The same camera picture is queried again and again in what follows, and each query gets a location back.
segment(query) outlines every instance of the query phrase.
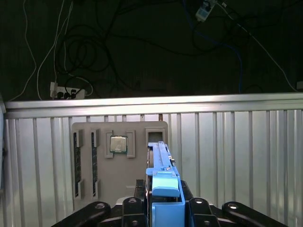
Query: dark background wall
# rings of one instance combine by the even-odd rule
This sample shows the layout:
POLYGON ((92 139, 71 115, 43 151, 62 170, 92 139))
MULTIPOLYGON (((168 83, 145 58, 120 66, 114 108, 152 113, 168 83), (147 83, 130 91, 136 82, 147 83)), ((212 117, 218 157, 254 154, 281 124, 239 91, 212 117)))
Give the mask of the dark background wall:
MULTIPOLYGON (((99 20, 103 27, 108 27, 117 8, 117 0, 101 0, 99 5, 99 20)), ((126 1, 124 6, 134 1, 126 1)), ((284 6, 296 2, 283 0, 284 6)), ((61 25, 67 17, 71 1, 66 0, 61 17, 61 25)), ((58 15, 62 1, 60 0, 27 0, 28 41, 32 48, 37 66, 53 45, 58 15)), ((295 86, 296 81, 303 80, 303 2, 283 10, 280 15, 280 0, 229 0, 227 4, 242 16, 264 15, 277 11, 268 17, 259 17, 249 21, 250 26, 260 26, 275 23, 274 26, 251 30, 255 37, 271 53, 285 70, 290 82, 295 86)), ((95 17, 96 4, 87 0, 84 4, 75 4, 71 13, 69 27, 76 24, 87 24, 99 32, 95 17)), ((25 43, 25 17, 20 0, 0 1, 0 92, 5 100, 18 95, 34 69, 33 61, 25 43)), ((219 7, 215 7, 212 17, 225 16, 219 7)), ((224 18, 209 18, 199 26, 199 31, 221 40, 226 33, 224 18)), ((234 35, 245 36, 244 32, 234 35)), ((128 14, 118 16, 112 32, 121 35, 132 35, 148 39, 166 48, 186 53, 198 52, 191 43, 191 29, 185 17, 180 2, 146 6, 128 14)), ((78 34, 89 34, 85 29, 79 29, 78 34)), ((201 37, 196 41, 204 48, 213 45, 201 37)), ((270 60, 266 53, 253 40, 245 43, 245 38, 234 37, 227 43, 239 50, 243 61, 243 89, 244 93, 263 92, 292 92, 279 68, 270 60)), ((120 85, 118 90, 110 93, 111 84, 105 80, 114 81, 111 69, 102 73, 91 73, 85 70, 75 72, 89 78, 101 97, 131 97, 158 95, 208 95, 208 94, 236 94, 239 82, 239 61, 236 54, 228 48, 221 47, 203 56, 188 57, 166 52, 158 47, 135 40, 121 39, 110 36, 107 47, 111 52, 120 78, 129 86, 136 87, 136 91, 120 85)), ((100 57, 96 66, 107 62, 102 50, 98 50, 100 57)), ((69 78, 58 74, 59 86, 64 86, 69 78)), ((39 90, 42 99, 50 98, 50 82, 54 81, 53 54, 45 61, 40 71, 39 90)), ((69 87, 83 87, 85 83, 73 79, 69 87)), ((37 100, 36 73, 30 80, 25 93, 18 100, 37 100)))

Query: corrugated metal wall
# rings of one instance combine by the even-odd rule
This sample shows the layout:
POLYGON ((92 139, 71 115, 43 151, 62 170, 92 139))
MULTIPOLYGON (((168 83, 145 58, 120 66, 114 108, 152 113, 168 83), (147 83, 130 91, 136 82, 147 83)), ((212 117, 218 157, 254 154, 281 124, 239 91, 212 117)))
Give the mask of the corrugated metal wall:
MULTIPOLYGON (((48 227, 72 213, 74 122, 158 120, 157 114, 7 119, 3 226, 48 227)), ((302 226, 302 110, 176 113, 163 120, 195 196, 219 207, 236 200, 302 226)))

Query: metal panel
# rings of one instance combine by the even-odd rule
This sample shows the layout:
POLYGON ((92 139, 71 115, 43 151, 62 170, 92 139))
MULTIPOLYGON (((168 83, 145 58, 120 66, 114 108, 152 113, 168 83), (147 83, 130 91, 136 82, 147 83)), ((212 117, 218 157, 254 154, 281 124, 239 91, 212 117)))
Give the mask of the metal panel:
POLYGON ((6 108, 5 227, 50 226, 73 212, 74 122, 161 120, 194 195, 219 207, 237 200, 289 226, 303 224, 303 94, 16 102, 6 108))
POLYGON ((0 94, 0 195, 3 193, 3 131, 5 108, 0 94))

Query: white cable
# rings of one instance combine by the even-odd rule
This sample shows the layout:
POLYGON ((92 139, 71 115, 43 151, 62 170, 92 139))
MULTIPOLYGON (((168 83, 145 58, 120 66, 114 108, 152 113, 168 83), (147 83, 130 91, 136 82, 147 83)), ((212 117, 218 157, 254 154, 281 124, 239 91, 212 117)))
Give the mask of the white cable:
MULTIPOLYGON (((63 29, 64 24, 65 24, 66 21, 67 21, 67 23, 66 23, 66 28, 68 27, 68 23, 69 23, 69 21, 70 21, 70 16, 71 16, 72 8, 73 8, 73 1, 71 1, 71 5, 70 5, 69 12, 68 12, 68 16, 67 16, 67 18, 65 19, 65 21, 64 21, 64 23, 63 23, 63 25, 62 25, 62 27, 61 27, 61 30, 63 29)), ((54 73, 55 73, 55 83, 57 82, 57 72, 56 72, 56 67, 55 67, 55 62, 56 62, 56 47, 57 47, 57 42, 58 42, 59 35, 60 35, 60 34, 58 34, 57 37, 56 37, 56 40, 55 40, 55 47, 54 47, 54 50, 53 50, 53 71, 54 71, 54 73)))
POLYGON ((32 57, 32 59, 33 59, 33 61, 34 61, 35 68, 34 68, 32 74, 31 74, 31 75, 29 76, 29 78, 27 79, 27 82, 25 83, 25 86, 24 86, 22 92, 21 92, 19 95, 17 95, 16 97, 13 97, 11 100, 9 100, 9 102, 11 102, 11 101, 15 100, 16 98, 20 97, 21 95, 23 95, 23 93, 25 92, 25 89, 27 88, 27 85, 28 85, 30 79, 33 77, 33 75, 34 75, 34 73, 36 72, 36 69, 37 69, 37 64, 36 64, 36 61, 35 61, 33 52, 32 52, 32 50, 31 50, 31 48, 30 48, 30 46, 29 46, 29 44, 28 44, 28 41, 27 41, 28 20, 27 20, 27 12, 26 12, 26 10, 25 10, 25 3, 26 3, 26 1, 27 1, 27 0, 24 0, 24 1, 23 1, 23 12, 24 12, 25 22, 26 22, 26 25, 25 25, 25 32, 24 32, 24 38, 25 38, 25 42, 26 42, 26 44, 27 44, 27 47, 28 47, 28 49, 29 49, 30 55, 31 55, 31 57, 32 57))
POLYGON ((43 59, 41 65, 40 65, 40 67, 38 68, 38 71, 37 71, 37 93, 38 93, 38 97, 39 97, 40 100, 42 100, 42 98, 41 98, 40 93, 39 93, 39 72, 40 72, 41 67, 42 67, 42 65, 44 64, 45 60, 47 59, 47 57, 49 56, 50 52, 52 51, 52 49, 54 48, 54 46, 55 46, 55 44, 56 44, 57 34, 58 34, 58 30, 59 30, 60 17, 61 17, 61 14, 62 14, 64 2, 65 2, 65 0, 63 0, 63 2, 62 2, 61 9, 60 9, 60 13, 59 13, 59 17, 58 17, 58 23, 57 23, 57 30, 56 30, 55 41, 54 41, 54 43, 53 43, 51 49, 50 49, 49 52, 47 53, 46 57, 43 59))
MULTIPOLYGON (((232 19, 232 20, 234 20, 230 15, 229 15, 229 13, 226 11, 226 9, 221 5, 221 4, 219 4, 218 2, 216 3, 225 13, 226 13, 226 15, 230 18, 230 19, 232 19)), ((286 75, 286 73, 284 72, 284 70, 281 68, 281 66, 276 62, 276 60, 270 55, 270 53, 265 49, 265 47, 249 32, 249 31, 247 31, 245 28, 243 28, 240 24, 238 24, 237 23, 237 25, 240 27, 240 28, 242 28, 245 32, 247 32, 256 42, 257 42, 257 44, 259 44, 259 46, 265 51, 265 53, 267 53, 267 55, 270 57, 270 59, 276 64, 276 66, 282 71, 282 73, 283 73, 283 75, 284 75, 284 77, 285 77, 285 79, 286 79, 286 81, 287 81, 287 83, 288 83, 288 85, 292 88, 292 90, 294 90, 294 91, 296 91, 296 92, 298 92, 292 85, 291 85, 291 83, 289 82, 289 80, 288 80, 288 78, 287 78, 287 75, 286 75)))
MULTIPOLYGON (((71 5, 71 7, 70 7, 70 12, 69 12, 69 15, 68 15, 68 19, 67 19, 67 24, 66 24, 66 28, 65 28, 65 33, 64 33, 64 35, 66 35, 66 32, 67 32, 68 23, 69 23, 69 21, 70 21, 70 15, 71 15, 71 11, 72 11, 72 6, 73 6, 73 5, 71 5)), ((65 69, 65 71, 66 71, 66 44, 65 44, 65 42, 64 42, 64 69, 65 69)), ((86 79, 84 79, 84 78, 80 78, 80 77, 76 77, 76 78, 81 79, 81 80, 87 82, 87 83, 90 85, 91 92, 90 92, 89 94, 85 95, 85 96, 90 96, 90 95, 92 95, 93 92, 94 92, 94 87, 92 86, 92 84, 91 84, 89 81, 87 81, 86 79)))

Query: electrical outlet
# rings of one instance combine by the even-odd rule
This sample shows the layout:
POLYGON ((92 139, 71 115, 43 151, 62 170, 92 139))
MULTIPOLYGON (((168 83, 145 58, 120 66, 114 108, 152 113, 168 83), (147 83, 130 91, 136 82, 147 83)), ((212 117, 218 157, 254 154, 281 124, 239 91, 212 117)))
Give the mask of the electrical outlet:
POLYGON ((81 89, 81 91, 75 96, 75 94, 79 90, 80 90, 79 88, 73 88, 73 87, 67 87, 65 89, 65 87, 58 87, 57 83, 51 82, 50 97, 57 99, 84 99, 85 98, 84 89, 81 89))

